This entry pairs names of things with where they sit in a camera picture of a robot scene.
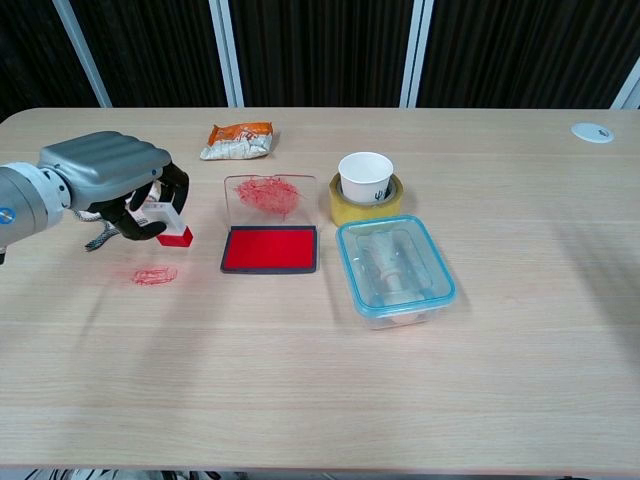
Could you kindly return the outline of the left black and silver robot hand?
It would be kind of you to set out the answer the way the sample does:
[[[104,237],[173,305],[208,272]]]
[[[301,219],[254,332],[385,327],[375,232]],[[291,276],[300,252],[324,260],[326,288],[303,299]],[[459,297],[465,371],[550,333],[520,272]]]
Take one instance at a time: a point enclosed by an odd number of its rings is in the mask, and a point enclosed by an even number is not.
[[[125,238],[149,240],[167,225],[141,225],[132,216],[151,188],[161,186],[160,200],[181,212],[189,191],[188,175],[168,151],[116,131],[101,131],[44,147],[39,168],[59,175],[69,187],[71,208],[98,214]]]

